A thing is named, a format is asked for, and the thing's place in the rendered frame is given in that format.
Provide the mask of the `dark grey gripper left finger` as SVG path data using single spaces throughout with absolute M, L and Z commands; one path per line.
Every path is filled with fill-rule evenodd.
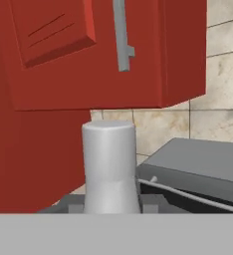
M 74 213 L 84 212 L 85 196 L 83 194 L 65 195 L 57 204 L 40 210 L 40 213 Z

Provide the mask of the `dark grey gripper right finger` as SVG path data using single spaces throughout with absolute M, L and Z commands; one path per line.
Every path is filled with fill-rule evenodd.
M 178 213 L 179 209 L 171 205 L 163 195 L 143 194 L 141 197 L 143 213 Z

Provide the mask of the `red tall cabinet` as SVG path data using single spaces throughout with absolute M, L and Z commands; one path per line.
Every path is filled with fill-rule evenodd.
M 87 111 L 16 112 L 0 54 L 0 212 L 34 212 L 84 183 Z

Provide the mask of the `grey countertop oven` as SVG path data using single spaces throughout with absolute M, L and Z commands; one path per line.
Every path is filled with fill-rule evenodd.
M 174 138 L 136 168 L 138 178 L 233 206 L 233 142 Z

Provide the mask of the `red cupboard door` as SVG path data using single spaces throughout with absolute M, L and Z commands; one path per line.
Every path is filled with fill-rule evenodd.
M 156 107 L 159 0 L 124 0 L 130 70 L 117 66 L 113 0 L 0 0 L 0 52 L 14 107 Z

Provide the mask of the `red wall cupboard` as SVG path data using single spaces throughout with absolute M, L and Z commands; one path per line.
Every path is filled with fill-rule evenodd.
M 206 18 L 206 0 L 163 0 L 164 108 L 205 94 Z

